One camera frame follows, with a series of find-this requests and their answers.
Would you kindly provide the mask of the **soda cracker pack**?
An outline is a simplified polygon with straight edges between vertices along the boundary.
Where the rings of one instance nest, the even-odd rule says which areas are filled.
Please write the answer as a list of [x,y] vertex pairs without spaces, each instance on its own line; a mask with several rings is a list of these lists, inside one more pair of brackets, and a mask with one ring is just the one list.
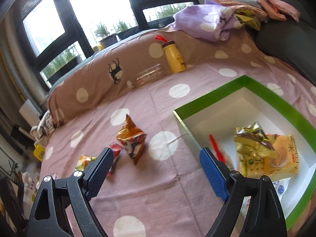
[[259,179],[263,175],[269,175],[270,166],[267,157],[239,156],[238,160],[238,170],[244,177]]

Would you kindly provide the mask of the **yellow bottle red cap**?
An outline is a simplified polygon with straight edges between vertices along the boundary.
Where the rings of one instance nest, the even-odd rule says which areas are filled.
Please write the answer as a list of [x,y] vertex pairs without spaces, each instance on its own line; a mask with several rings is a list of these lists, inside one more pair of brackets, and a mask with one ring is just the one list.
[[186,70],[183,56],[178,50],[175,41],[167,41],[160,35],[155,35],[155,40],[162,41],[161,47],[165,52],[166,60],[172,73],[179,73]]

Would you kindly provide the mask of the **black window frame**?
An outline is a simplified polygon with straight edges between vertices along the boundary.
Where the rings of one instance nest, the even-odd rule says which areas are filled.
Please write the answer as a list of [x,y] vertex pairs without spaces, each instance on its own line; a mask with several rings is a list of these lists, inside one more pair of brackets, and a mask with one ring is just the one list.
[[198,0],[16,0],[18,40],[44,91],[90,58],[99,43],[109,47],[140,31],[165,27]]

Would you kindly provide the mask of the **pink polka dot bedsheet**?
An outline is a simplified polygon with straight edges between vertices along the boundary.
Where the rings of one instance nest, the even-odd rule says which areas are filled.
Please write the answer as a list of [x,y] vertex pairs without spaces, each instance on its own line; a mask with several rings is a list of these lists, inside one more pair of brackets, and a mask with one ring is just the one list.
[[173,111],[243,75],[315,123],[315,85],[282,62],[203,63],[122,95],[109,77],[97,81],[77,71],[50,94],[50,110],[63,115],[64,125],[47,145],[41,176],[68,177],[80,155],[97,156],[116,143],[130,115],[147,135],[145,151],[137,164],[122,151],[113,175],[92,199],[101,225],[109,236],[205,236],[222,203],[186,145]]

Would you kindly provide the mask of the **blue white snack packet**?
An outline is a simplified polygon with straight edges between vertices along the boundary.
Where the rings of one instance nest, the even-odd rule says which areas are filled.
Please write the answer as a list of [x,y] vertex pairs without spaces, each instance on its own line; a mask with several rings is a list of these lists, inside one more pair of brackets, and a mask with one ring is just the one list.
[[[289,182],[290,182],[290,178],[284,178],[284,179],[273,182],[274,188],[276,190],[276,193],[277,193],[280,201],[283,198],[284,193],[287,191],[287,188],[289,186]],[[251,200],[250,196],[246,196],[243,199],[243,204],[242,204],[242,208],[241,208],[241,215],[244,218],[246,217],[248,207],[250,205],[250,200]]]

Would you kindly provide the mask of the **panda triangular snack bag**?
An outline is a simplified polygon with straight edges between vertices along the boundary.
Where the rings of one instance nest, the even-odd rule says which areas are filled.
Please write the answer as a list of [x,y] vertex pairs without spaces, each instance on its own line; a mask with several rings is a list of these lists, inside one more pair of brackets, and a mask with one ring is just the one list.
[[126,114],[125,122],[118,131],[116,139],[124,147],[134,165],[137,165],[144,152],[146,136],[147,134]]

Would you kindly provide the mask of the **gold foil snack packet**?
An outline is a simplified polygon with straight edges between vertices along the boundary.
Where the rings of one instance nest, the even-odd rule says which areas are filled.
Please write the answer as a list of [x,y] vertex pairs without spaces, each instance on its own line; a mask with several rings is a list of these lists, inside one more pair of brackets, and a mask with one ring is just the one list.
[[255,121],[246,127],[236,127],[233,138],[237,152],[252,157],[276,158],[277,152],[273,147],[278,135],[265,133],[260,124]]

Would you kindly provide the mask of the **dark grey sofa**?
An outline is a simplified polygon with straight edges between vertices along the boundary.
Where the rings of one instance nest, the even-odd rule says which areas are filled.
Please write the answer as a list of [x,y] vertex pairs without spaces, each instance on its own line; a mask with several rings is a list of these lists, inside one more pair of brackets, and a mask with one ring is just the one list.
[[269,20],[255,35],[262,52],[280,58],[315,85],[315,0],[280,0],[300,13],[299,22]]

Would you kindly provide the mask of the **striped white cloth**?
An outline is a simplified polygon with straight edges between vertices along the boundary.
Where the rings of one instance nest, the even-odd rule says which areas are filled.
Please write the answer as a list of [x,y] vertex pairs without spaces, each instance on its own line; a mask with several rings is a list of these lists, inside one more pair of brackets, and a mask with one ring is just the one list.
[[50,111],[47,110],[38,124],[31,128],[30,135],[35,139],[34,145],[46,147],[56,129],[57,124],[54,123]]

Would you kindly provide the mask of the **yellow box on floor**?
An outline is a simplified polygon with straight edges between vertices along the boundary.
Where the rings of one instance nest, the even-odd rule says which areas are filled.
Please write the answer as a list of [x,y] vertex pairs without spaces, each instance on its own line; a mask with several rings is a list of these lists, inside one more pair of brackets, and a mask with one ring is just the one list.
[[33,155],[35,158],[37,158],[40,162],[43,162],[44,154],[45,154],[46,148],[43,147],[40,144],[35,145]]

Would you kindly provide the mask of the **orange rice cracker bag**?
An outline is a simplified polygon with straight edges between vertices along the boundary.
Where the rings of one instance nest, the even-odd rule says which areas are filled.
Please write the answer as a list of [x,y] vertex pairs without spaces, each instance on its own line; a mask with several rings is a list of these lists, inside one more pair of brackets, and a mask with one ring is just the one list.
[[297,175],[299,158],[294,136],[278,135],[273,147],[277,157],[269,159],[269,177],[272,182]]

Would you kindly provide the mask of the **brown polka dot bolster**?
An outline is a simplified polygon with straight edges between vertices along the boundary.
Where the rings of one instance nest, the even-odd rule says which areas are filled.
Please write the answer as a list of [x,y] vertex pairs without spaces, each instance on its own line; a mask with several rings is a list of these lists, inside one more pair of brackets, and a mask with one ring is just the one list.
[[170,75],[165,53],[155,35],[174,41],[189,66],[214,60],[219,50],[227,54],[232,65],[258,52],[243,28],[232,30],[228,40],[217,42],[193,38],[172,26],[145,32],[96,54],[55,84],[47,101],[54,124],[65,124],[101,103],[126,95],[130,91],[127,83],[151,67],[159,65],[164,75]]

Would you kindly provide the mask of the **green white cardboard box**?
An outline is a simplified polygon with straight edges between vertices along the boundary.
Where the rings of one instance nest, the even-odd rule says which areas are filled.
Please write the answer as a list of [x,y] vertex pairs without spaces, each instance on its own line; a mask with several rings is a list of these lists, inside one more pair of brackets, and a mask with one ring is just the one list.
[[174,109],[179,129],[194,157],[210,147],[208,136],[231,158],[238,159],[233,136],[237,127],[258,121],[266,133],[293,135],[298,151],[299,172],[290,178],[281,205],[290,229],[308,205],[315,190],[315,128],[277,93],[243,75]]

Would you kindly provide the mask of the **light green snack packet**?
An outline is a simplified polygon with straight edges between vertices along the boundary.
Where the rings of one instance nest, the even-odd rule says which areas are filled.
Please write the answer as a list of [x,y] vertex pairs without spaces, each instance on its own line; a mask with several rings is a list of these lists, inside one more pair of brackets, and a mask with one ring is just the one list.
[[90,162],[95,161],[96,159],[97,159],[97,157],[93,157],[93,156],[88,157],[85,155],[81,155],[77,161],[77,164],[75,166],[75,170],[83,171]]

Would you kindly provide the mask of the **purple folded cloth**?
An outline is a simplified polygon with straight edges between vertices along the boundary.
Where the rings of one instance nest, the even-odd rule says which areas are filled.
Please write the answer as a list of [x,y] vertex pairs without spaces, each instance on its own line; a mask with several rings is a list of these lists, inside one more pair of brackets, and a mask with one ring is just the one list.
[[231,7],[220,5],[213,0],[205,4],[186,7],[173,15],[173,28],[189,36],[210,42],[225,41],[232,29],[242,28]]

